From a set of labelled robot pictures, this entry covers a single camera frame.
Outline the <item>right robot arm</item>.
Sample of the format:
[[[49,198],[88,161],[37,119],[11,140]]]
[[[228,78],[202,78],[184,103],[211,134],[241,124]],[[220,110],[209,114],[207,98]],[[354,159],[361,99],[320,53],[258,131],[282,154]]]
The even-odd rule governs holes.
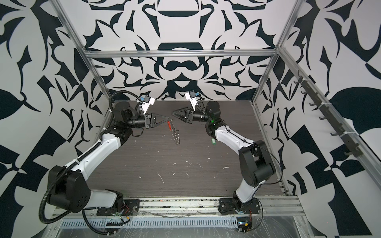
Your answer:
[[[233,131],[221,118],[219,103],[210,101],[205,109],[181,108],[172,113],[176,118],[192,123],[205,122],[206,133],[211,138],[227,145],[239,156],[243,180],[233,193],[236,209],[242,209],[255,198],[255,193],[276,172],[266,144],[247,139]]]

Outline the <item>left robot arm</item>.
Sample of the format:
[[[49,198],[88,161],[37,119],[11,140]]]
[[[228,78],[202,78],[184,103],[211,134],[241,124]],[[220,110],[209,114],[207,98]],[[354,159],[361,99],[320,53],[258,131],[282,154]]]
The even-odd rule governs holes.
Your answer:
[[[119,212],[123,195],[115,190],[91,189],[87,180],[95,169],[133,135],[133,129],[152,129],[171,118],[146,113],[149,104],[139,102],[131,107],[129,101],[110,102],[112,119],[94,145],[65,166],[49,171],[47,191],[42,197],[38,217],[43,224],[54,223],[70,213],[100,208]]]

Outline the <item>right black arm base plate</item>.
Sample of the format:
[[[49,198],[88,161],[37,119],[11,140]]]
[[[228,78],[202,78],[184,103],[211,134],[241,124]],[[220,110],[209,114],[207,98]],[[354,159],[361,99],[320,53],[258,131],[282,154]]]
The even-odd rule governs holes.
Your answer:
[[[236,198],[220,198],[218,202],[218,212],[222,215],[259,214],[261,210],[257,199],[252,199],[247,203],[241,203],[241,201]]]

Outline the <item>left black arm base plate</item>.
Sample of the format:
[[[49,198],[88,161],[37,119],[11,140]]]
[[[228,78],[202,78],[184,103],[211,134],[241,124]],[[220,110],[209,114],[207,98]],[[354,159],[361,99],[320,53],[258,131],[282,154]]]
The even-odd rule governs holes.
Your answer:
[[[97,216],[130,216],[137,213],[140,209],[139,199],[124,199],[117,201],[111,208],[101,207],[97,210]]]

